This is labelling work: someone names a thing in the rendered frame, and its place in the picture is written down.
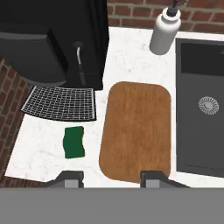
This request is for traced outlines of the brown wooden cutting board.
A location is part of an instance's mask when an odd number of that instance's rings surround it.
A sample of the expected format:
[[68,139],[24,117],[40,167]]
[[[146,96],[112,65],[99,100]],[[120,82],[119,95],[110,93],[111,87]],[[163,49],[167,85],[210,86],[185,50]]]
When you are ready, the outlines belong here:
[[156,84],[117,82],[108,93],[99,166],[109,179],[171,172],[171,96]]

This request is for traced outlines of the dark grey sink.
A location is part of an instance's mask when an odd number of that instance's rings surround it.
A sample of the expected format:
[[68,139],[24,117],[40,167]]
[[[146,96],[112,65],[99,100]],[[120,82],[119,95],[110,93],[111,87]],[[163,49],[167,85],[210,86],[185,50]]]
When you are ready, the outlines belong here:
[[224,178],[224,41],[176,39],[177,170]]

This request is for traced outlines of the black coffee machine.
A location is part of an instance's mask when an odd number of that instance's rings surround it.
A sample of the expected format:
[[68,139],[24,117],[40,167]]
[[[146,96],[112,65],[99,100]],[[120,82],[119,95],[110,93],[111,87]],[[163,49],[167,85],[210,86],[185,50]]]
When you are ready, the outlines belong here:
[[0,0],[0,56],[32,85],[27,115],[94,121],[108,48],[107,0]]

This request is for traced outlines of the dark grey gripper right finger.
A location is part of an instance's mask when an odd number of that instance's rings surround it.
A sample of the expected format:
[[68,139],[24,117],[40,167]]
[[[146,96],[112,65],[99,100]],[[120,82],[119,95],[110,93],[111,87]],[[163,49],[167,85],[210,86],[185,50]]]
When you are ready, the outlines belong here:
[[187,185],[168,179],[162,171],[141,171],[140,179],[141,188],[187,188]]

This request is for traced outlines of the green sponge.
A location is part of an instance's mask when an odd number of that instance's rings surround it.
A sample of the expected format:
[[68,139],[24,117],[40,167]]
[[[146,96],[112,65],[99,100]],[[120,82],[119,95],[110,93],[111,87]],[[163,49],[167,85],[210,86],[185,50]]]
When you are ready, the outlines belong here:
[[65,128],[63,137],[63,149],[65,158],[83,158],[85,150],[82,144],[84,128],[82,126]]

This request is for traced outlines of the white soap dispenser bottle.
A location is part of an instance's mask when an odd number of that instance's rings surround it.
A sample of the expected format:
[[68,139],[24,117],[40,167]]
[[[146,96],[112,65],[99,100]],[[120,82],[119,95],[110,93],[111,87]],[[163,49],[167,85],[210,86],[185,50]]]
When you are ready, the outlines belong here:
[[164,8],[157,16],[149,45],[150,51],[155,55],[165,55],[169,52],[181,26],[181,11],[178,9],[178,3],[188,1],[172,0],[171,6]]

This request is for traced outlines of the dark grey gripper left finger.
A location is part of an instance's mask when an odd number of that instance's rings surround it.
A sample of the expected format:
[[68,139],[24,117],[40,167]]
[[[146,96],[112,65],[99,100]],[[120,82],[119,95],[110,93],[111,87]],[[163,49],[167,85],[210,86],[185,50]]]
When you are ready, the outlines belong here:
[[46,187],[83,188],[84,171],[62,171],[56,179],[45,183]]

